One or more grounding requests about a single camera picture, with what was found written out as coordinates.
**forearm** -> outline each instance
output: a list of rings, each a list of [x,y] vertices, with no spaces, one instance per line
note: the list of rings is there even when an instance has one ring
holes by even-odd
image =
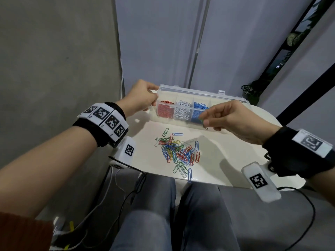
[[[73,126],[0,169],[0,211],[35,217],[97,148]]]
[[[335,207],[335,168],[314,175],[308,182]]]

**orange sleeve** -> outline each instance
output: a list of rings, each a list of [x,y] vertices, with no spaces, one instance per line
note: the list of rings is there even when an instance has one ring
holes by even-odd
[[[48,251],[53,223],[0,212],[0,250]]]

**blue jeans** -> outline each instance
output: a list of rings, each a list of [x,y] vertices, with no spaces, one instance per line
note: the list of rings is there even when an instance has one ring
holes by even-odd
[[[174,218],[173,178],[147,174],[110,251],[240,251],[216,185],[192,182]]]

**hand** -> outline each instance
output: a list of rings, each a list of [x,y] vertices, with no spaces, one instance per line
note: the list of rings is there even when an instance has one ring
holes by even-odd
[[[150,90],[158,90],[159,86],[144,80],[138,80],[130,92],[116,104],[123,110],[126,118],[141,110],[148,110],[150,105],[156,105],[157,93]]]
[[[224,128],[245,142],[259,145],[280,129],[237,100],[212,106],[200,114],[199,119],[205,127],[214,127],[216,131]]]

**wrist-mounted device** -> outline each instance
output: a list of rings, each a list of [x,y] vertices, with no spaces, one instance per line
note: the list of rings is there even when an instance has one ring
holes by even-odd
[[[282,127],[263,148],[271,158],[269,169],[279,177],[298,174],[308,179],[335,166],[333,145],[303,129]]]
[[[128,123],[123,110],[115,103],[96,103],[78,115],[73,126],[87,129],[98,147],[109,143],[117,147],[128,132]]]

